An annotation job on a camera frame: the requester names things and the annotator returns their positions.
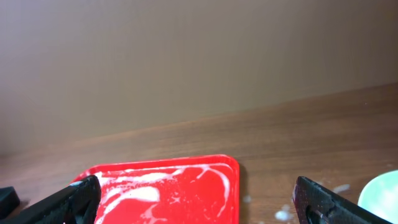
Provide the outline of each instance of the wall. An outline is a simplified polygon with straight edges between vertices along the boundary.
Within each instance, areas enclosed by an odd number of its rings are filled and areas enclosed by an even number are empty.
[[[398,81],[395,0],[0,1],[0,152]]]

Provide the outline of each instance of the glossy red tray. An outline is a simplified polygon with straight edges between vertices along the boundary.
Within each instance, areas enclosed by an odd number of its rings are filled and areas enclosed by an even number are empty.
[[[95,224],[239,223],[239,164],[213,155],[94,166]]]

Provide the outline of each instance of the black object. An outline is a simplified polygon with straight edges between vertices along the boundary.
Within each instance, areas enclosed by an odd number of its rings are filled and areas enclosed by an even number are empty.
[[[93,224],[100,200],[100,183],[90,175],[0,224]]]
[[[6,218],[20,204],[17,192],[13,187],[0,189],[0,220]]]
[[[298,177],[293,201],[301,224],[391,224],[306,177]]]

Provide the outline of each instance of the wooden table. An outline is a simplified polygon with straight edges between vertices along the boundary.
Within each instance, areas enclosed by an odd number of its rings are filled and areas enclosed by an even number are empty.
[[[398,84],[3,156],[0,186],[34,203],[95,164],[204,154],[241,164],[241,195],[252,198],[241,223],[280,223],[300,175],[350,184],[341,195],[356,203],[367,182],[398,168]]]

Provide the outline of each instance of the plain wall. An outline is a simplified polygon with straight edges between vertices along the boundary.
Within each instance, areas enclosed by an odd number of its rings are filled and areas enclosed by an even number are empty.
[[[0,152],[398,81],[395,0],[0,0]]]

